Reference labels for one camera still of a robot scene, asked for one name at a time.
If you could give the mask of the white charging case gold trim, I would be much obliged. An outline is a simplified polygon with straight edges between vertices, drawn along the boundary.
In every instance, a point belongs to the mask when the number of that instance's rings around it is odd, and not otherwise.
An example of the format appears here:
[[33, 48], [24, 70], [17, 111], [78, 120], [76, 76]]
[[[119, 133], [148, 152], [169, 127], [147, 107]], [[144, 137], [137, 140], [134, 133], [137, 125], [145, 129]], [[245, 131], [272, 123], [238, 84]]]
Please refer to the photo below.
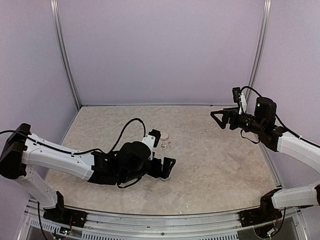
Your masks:
[[165, 181], [169, 181], [171, 179], [171, 177], [167, 177], [167, 178], [159, 178], [161, 181], [165, 182]]

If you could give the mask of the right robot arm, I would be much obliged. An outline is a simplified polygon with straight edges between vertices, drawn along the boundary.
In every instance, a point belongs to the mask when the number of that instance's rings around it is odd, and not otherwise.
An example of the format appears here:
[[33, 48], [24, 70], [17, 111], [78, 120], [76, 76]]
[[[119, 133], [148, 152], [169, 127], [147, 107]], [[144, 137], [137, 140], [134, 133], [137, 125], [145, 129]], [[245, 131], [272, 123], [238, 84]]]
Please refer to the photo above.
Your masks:
[[[210, 116], [221, 129], [229, 125], [230, 130], [241, 129], [246, 133], [258, 136], [258, 141], [266, 148], [287, 156], [320, 171], [320, 148], [314, 143], [303, 140], [291, 133], [286, 127], [277, 126], [277, 104], [267, 97], [259, 96], [256, 99], [254, 114], [245, 113], [240, 106], [212, 111]], [[264, 203], [256, 210], [256, 218], [266, 222], [276, 209], [288, 207], [318, 206], [320, 204], [320, 182], [317, 181], [301, 187], [277, 189], [267, 193], [262, 199]]]

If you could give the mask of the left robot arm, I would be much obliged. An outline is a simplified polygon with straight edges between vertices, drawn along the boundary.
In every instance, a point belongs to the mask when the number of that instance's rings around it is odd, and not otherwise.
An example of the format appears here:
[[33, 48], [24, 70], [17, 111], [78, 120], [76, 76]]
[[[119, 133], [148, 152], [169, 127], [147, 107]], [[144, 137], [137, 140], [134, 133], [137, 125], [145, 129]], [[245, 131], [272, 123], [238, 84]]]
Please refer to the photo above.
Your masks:
[[155, 158], [160, 132], [153, 129], [141, 141], [125, 143], [120, 150], [105, 153], [95, 148], [78, 151], [40, 138], [31, 126], [22, 123], [9, 134], [0, 154], [0, 174], [18, 182], [39, 202], [45, 211], [63, 223], [70, 218], [61, 193], [47, 185], [33, 166], [66, 173], [92, 184], [128, 188], [148, 175], [155, 179], [169, 178], [176, 164], [174, 158]]

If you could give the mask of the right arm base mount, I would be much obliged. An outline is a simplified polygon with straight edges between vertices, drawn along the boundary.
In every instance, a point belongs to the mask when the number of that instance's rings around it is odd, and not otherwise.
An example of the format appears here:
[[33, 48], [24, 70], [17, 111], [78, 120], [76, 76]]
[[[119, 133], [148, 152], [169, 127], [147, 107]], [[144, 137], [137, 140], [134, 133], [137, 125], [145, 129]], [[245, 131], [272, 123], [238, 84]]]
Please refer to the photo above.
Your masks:
[[281, 210], [275, 208], [272, 203], [272, 196], [279, 190], [281, 189], [276, 188], [263, 195], [259, 207], [240, 211], [241, 226], [249, 227], [282, 218]]

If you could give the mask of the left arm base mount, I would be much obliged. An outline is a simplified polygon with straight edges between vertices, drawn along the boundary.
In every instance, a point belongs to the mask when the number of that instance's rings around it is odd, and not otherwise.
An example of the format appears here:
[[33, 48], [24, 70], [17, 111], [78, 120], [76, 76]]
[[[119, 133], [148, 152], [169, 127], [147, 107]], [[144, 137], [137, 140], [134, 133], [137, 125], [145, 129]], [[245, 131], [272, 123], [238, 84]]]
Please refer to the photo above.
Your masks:
[[64, 197], [56, 191], [57, 202], [53, 208], [43, 208], [43, 217], [47, 220], [68, 225], [70, 227], [83, 228], [85, 226], [88, 213], [82, 210], [76, 210], [65, 207]]

